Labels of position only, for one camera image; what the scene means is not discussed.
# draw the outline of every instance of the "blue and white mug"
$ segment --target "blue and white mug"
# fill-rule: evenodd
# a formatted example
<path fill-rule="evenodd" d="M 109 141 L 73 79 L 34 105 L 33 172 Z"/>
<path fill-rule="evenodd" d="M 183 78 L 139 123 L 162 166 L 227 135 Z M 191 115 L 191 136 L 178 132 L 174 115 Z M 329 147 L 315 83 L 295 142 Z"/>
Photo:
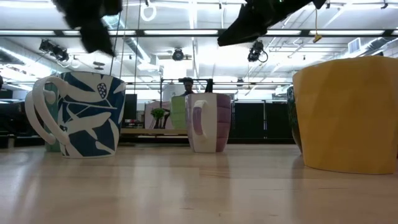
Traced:
<path fill-rule="evenodd" d="M 53 91 L 44 85 L 53 83 Z M 49 144 L 58 139 L 62 156 L 92 158 L 113 156 L 119 142 L 123 120 L 126 83 L 99 73 L 67 72 L 59 77 L 37 80 L 25 99 L 26 114 L 32 127 Z M 55 121 L 45 101 L 58 103 Z M 51 133 L 41 127 L 35 110 Z"/>

